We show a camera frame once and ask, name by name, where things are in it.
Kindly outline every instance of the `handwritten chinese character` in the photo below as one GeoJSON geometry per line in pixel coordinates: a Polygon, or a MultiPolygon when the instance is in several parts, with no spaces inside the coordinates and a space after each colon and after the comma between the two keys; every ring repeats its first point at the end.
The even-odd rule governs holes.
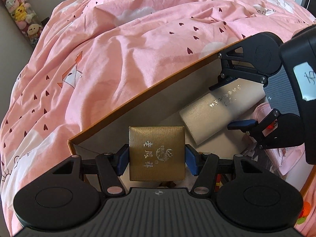
{"type": "Polygon", "coordinates": [[[149,168],[149,167],[153,167],[153,163],[152,162],[145,162],[145,165],[144,165],[144,167],[147,167],[147,168],[149,168]]]}
{"type": "Polygon", "coordinates": [[[149,142],[149,141],[147,141],[147,142],[144,143],[144,147],[145,147],[145,146],[151,147],[152,145],[153,145],[153,144],[152,144],[151,142],[149,142]]]}
{"type": "Polygon", "coordinates": [[[315,85],[315,72],[314,71],[310,71],[308,74],[305,72],[304,77],[307,77],[307,80],[309,81],[309,83],[311,84],[313,81],[313,84],[315,85]]]}
{"type": "Polygon", "coordinates": [[[144,155],[145,159],[147,157],[152,157],[152,156],[153,156],[153,152],[152,151],[145,151],[145,155],[144,155]]]}

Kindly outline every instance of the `green object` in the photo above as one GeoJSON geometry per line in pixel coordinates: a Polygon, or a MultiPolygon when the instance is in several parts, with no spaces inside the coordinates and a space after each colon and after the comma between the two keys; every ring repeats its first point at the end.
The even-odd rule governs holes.
{"type": "Polygon", "coordinates": [[[297,224],[298,225],[300,225],[300,224],[302,224],[302,223],[304,223],[306,221],[306,217],[301,217],[301,218],[299,218],[298,220],[297,220],[297,224]]]}

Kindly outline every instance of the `open box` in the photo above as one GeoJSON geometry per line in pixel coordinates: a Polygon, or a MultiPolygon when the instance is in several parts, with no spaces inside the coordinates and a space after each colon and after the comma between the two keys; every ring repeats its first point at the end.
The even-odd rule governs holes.
{"type": "MultiPolygon", "coordinates": [[[[71,153],[82,156],[82,159],[94,159],[98,154],[105,152],[116,153],[129,142],[129,126],[184,125],[179,110],[203,96],[208,92],[208,87],[217,83],[217,77],[221,72],[218,52],[200,59],[148,88],[69,139],[68,146],[71,153]]],[[[248,119],[258,104],[239,119],[248,119]]],[[[243,141],[243,137],[241,131],[229,131],[224,128],[197,146],[190,134],[188,132],[185,134],[186,143],[192,145],[198,152],[211,152],[224,159],[232,159],[234,154],[241,153],[247,147],[248,143],[243,141]]],[[[303,156],[284,179],[304,195],[315,172],[316,167],[308,165],[303,156]]],[[[90,184],[99,189],[96,176],[87,176],[87,178],[90,184]]],[[[130,187],[156,188],[159,185],[157,182],[131,182],[129,167],[120,179],[126,190],[130,187]]]]}

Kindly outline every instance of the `yellow plush toy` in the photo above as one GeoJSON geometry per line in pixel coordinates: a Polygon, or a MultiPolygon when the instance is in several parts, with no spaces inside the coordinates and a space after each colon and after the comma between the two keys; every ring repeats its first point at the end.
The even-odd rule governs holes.
{"type": "Polygon", "coordinates": [[[27,16],[27,12],[25,11],[25,8],[23,5],[21,5],[15,10],[15,20],[17,22],[25,20],[26,16],[27,16]]]}

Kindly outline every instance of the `pink blanket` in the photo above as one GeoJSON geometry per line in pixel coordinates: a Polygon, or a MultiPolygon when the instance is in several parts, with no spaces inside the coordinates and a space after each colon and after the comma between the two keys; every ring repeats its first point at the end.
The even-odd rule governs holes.
{"type": "Polygon", "coordinates": [[[207,54],[262,31],[284,42],[316,23],[292,0],[67,0],[17,77],[0,130],[10,234],[17,191],[70,152],[67,140],[207,54]]]}

